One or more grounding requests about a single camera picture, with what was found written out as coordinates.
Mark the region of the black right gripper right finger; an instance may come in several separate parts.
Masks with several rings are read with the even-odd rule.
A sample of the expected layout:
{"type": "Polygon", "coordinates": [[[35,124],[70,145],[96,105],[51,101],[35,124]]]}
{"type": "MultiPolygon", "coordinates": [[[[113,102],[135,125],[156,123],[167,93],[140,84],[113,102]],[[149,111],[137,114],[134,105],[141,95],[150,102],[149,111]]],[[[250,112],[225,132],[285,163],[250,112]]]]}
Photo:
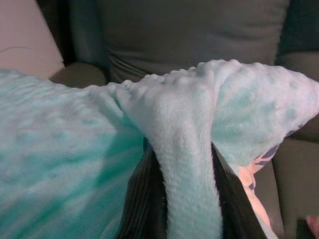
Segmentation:
{"type": "Polygon", "coordinates": [[[263,229],[253,211],[240,179],[211,146],[215,185],[219,193],[224,239],[262,239],[263,229]]]}

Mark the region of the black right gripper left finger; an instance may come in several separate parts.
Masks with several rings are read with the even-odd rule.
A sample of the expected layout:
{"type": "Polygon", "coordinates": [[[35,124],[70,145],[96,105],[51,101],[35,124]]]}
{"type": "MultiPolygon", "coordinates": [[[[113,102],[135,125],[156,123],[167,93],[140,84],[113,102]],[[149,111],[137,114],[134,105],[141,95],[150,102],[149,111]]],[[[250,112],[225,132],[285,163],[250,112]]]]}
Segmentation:
{"type": "Polygon", "coordinates": [[[121,218],[121,238],[165,239],[167,199],[164,178],[147,139],[143,140],[143,151],[128,181],[121,218]]]}

